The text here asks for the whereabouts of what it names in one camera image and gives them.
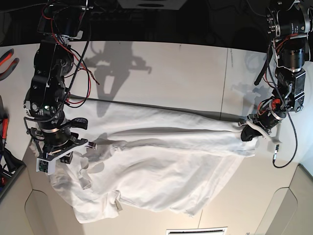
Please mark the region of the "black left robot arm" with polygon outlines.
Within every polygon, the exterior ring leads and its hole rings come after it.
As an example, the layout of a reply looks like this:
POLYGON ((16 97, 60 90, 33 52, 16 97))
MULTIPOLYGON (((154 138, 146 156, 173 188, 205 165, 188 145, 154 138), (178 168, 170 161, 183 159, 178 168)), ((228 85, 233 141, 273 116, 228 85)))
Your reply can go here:
POLYGON ((243 126, 241 140, 251 141, 267 136, 289 112, 299 112, 305 98, 304 65, 313 60, 313 2, 311 0, 272 0, 266 9, 269 44, 265 64, 255 85, 267 75, 272 96, 258 106, 239 124, 243 126))

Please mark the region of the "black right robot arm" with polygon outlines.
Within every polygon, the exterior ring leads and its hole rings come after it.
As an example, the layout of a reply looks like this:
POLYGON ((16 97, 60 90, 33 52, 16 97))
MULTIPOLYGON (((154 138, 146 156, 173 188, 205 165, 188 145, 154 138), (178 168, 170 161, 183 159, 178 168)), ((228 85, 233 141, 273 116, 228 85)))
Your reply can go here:
POLYGON ((86 130, 88 120, 68 120, 63 111, 79 70, 87 71, 84 55, 69 41, 79 38, 84 16, 91 9, 88 0, 49 0, 41 11, 37 31, 45 36, 34 57, 34 76, 24 100, 28 116, 38 128, 27 128, 37 150, 37 166, 47 172, 57 160, 69 164, 74 148, 88 144, 71 128, 86 130))

